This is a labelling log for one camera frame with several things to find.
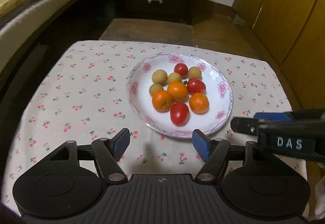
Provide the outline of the tan longan fruit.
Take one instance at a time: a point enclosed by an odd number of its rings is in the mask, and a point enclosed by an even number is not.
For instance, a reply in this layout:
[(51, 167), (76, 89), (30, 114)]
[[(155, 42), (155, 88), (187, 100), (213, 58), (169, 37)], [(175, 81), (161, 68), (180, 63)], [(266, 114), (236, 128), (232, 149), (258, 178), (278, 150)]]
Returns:
[(202, 79), (202, 72), (197, 66), (190, 67), (190, 69), (188, 69), (187, 75), (188, 75), (189, 79), (192, 79), (192, 78), (196, 78), (199, 80)]
[(173, 82), (181, 82), (182, 76), (179, 73), (173, 72), (167, 77), (167, 84), (171, 84)]
[(161, 84), (152, 84), (149, 88), (149, 93), (150, 93), (150, 96), (153, 97), (154, 94), (160, 90), (163, 90), (163, 86)]
[(152, 74), (152, 81), (154, 84), (164, 85), (167, 81), (167, 77), (168, 75), (165, 70), (158, 69)]

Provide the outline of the red cherry tomato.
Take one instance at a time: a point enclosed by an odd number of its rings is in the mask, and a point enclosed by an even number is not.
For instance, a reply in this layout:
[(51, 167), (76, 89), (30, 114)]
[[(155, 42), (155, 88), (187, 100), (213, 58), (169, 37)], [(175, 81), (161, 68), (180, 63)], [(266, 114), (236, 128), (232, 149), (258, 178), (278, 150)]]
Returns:
[(181, 77), (184, 78), (188, 74), (188, 67), (184, 63), (178, 63), (175, 65), (173, 71), (177, 74), (180, 74)]
[(175, 103), (170, 110), (170, 119), (176, 126), (185, 125), (190, 115), (188, 106), (183, 102)]
[(187, 90), (191, 95), (195, 93), (205, 93), (206, 85), (200, 79), (190, 78), (187, 82)]

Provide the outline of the beige mattress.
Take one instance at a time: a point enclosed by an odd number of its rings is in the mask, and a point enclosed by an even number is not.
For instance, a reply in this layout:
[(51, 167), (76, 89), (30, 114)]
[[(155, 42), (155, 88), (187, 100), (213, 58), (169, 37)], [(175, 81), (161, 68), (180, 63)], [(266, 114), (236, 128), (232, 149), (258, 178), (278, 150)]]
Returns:
[(1, 73), (9, 75), (41, 32), (76, 0), (27, 0), (1, 18)]

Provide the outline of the orange tangerine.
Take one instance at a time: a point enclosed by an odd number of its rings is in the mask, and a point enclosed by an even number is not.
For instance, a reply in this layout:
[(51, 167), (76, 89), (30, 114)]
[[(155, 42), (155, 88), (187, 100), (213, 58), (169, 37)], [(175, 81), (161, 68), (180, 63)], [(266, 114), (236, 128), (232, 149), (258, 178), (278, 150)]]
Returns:
[(188, 96), (187, 87), (182, 82), (173, 82), (168, 85), (167, 92), (174, 101), (182, 101)]
[(159, 90), (152, 97), (152, 105), (158, 112), (168, 111), (173, 103), (172, 96), (165, 90)]
[(191, 110), (196, 114), (204, 114), (209, 110), (209, 100), (203, 93), (195, 93), (189, 99)]

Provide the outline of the yellow wooden wardrobe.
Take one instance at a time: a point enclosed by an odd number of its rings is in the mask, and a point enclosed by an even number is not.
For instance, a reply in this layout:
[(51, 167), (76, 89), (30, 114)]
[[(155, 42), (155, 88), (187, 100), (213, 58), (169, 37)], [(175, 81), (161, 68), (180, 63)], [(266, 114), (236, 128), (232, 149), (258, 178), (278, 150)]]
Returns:
[(305, 109), (324, 107), (324, 0), (234, 0)]

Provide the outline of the white floral plate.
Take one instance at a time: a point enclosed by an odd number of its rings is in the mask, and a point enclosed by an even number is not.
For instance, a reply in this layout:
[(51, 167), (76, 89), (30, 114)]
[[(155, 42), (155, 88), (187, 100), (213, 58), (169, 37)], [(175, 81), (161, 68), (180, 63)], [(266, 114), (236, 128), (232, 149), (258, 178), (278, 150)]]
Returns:
[(154, 131), (191, 138), (206, 135), (230, 118), (234, 97), (230, 83), (214, 65), (195, 55), (163, 52), (138, 62), (126, 82), (129, 104)]

